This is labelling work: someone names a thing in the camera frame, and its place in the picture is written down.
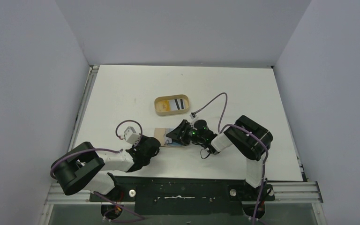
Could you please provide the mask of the light blue card sleeves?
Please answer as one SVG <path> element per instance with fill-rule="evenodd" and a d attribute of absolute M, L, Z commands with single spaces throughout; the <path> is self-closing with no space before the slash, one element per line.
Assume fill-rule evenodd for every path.
<path fill-rule="evenodd" d="M 167 134 L 173 131 L 172 128 L 166 128 L 164 133 L 164 147 L 182 147 L 181 144 L 176 143 L 172 138 L 167 137 Z"/>

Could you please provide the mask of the gold VIP card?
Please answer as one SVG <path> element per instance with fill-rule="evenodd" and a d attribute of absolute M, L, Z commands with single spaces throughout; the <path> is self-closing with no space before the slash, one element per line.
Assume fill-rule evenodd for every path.
<path fill-rule="evenodd" d="M 168 112 L 171 110 L 170 103 L 168 100 L 162 100 L 158 102 L 158 109 L 160 112 Z"/>

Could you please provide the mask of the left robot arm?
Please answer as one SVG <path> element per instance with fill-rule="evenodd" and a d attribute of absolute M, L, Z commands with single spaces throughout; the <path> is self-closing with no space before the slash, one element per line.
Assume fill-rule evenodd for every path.
<path fill-rule="evenodd" d="M 58 181 L 65 195 L 89 190 L 102 194 L 108 201 L 115 201 L 120 188 L 109 171 L 141 170 L 159 153 L 160 146 L 156 138 L 146 136 L 127 150 L 94 148 L 90 142 L 83 142 L 51 165 L 50 176 Z"/>

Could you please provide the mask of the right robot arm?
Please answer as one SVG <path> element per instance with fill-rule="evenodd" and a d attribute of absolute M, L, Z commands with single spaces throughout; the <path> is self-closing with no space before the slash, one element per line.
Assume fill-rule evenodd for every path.
<path fill-rule="evenodd" d="M 218 134 L 208 128 L 205 120 L 183 120 L 176 128 L 168 129 L 165 138 L 181 146 L 191 143 L 201 146 L 211 155 L 235 147 L 246 157 L 246 197 L 257 200 L 263 195 L 261 184 L 265 179 L 264 166 L 273 135 L 249 117 L 240 116 L 234 124 L 226 125 Z"/>

